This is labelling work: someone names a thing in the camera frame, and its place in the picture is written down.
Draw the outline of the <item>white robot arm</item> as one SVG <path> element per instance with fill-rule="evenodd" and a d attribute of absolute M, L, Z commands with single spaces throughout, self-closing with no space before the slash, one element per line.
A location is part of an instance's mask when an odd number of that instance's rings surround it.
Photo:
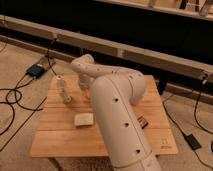
<path fill-rule="evenodd" d="M 146 91 L 137 70 L 96 64 L 90 54 L 71 62 L 79 87 L 89 89 L 104 143 L 114 171 L 162 171 L 132 106 Z"/>

